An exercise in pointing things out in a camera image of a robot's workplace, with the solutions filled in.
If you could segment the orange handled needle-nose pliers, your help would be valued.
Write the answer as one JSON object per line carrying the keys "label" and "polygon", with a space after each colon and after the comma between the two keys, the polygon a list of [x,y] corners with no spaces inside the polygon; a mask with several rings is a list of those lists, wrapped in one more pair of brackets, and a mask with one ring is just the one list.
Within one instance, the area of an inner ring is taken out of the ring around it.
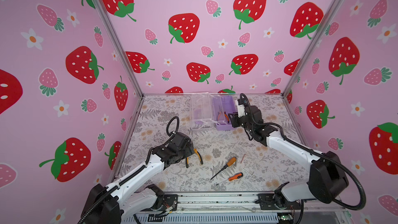
{"label": "orange handled needle-nose pliers", "polygon": [[219,105],[219,111],[218,111],[218,115],[217,115],[217,120],[218,121],[226,121],[227,123],[230,122],[230,119],[229,119],[228,115],[223,110],[221,105]]}

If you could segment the large orange handled screwdriver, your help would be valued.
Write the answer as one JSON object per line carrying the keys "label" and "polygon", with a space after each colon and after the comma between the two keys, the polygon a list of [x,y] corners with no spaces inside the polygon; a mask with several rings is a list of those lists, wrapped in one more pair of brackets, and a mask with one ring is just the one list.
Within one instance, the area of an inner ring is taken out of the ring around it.
{"label": "large orange handled screwdriver", "polygon": [[232,157],[223,167],[222,169],[217,172],[210,180],[213,180],[219,173],[221,173],[223,170],[227,169],[228,167],[234,165],[237,161],[236,157]]}

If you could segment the purple plastic tool box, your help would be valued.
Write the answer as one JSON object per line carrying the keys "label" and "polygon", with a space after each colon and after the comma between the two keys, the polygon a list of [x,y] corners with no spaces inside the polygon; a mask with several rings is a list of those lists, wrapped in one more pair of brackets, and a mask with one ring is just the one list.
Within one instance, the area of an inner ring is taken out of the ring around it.
{"label": "purple plastic tool box", "polygon": [[212,97],[212,111],[215,127],[218,131],[231,131],[234,127],[231,124],[229,114],[236,112],[234,98],[230,95],[214,95]]}

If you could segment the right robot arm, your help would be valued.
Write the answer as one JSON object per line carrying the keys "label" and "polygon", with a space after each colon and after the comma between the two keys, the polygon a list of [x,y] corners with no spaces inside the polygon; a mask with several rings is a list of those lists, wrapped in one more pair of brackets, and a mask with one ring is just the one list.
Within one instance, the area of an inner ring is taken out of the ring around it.
{"label": "right robot arm", "polygon": [[[297,200],[318,200],[332,202],[353,211],[362,210],[366,205],[364,187],[357,177],[341,164],[337,154],[322,153],[288,138],[283,127],[273,122],[264,122],[261,111],[252,106],[245,94],[236,101],[237,112],[229,114],[233,127],[242,127],[250,140],[265,147],[277,150],[301,165],[309,173],[308,179],[295,183],[284,183],[274,191],[274,204],[279,209],[287,208],[290,202]],[[349,205],[337,197],[349,186],[352,180],[356,185],[360,200]]]}

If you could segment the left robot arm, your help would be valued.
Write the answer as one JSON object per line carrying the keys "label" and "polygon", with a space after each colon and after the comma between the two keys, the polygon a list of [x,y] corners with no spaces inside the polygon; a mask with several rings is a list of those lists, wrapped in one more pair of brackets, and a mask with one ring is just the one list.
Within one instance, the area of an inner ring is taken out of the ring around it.
{"label": "left robot arm", "polygon": [[155,175],[194,154],[192,140],[174,133],[162,145],[151,148],[139,166],[107,186],[94,186],[81,214],[80,224],[120,224],[125,218],[152,207],[160,208],[164,192],[155,185],[137,192]]}

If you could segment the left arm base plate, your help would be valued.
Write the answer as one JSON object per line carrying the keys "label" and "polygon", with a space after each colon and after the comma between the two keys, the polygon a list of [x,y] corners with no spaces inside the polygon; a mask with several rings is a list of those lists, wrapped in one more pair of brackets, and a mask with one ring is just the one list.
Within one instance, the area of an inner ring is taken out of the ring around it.
{"label": "left arm base plate", "polygon": [[163,197],[158,198],[155,201],[154,206],[145,209],[145,211],[158,211],[162,212],[165,211],[167,208],[172,207],[172,211],[177,209],[178,204],[178,195],[177,194],[165,194]]}

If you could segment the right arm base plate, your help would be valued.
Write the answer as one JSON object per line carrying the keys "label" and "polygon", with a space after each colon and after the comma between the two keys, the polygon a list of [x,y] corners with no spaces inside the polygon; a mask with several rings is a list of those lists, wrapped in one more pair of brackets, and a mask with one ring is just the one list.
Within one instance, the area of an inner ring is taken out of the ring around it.
{"label": "right arm base plate", "polygon": [[300,210],[300,201],[289,202],[280,195],[258,194],[255,204],[259,204],[261,210]]}

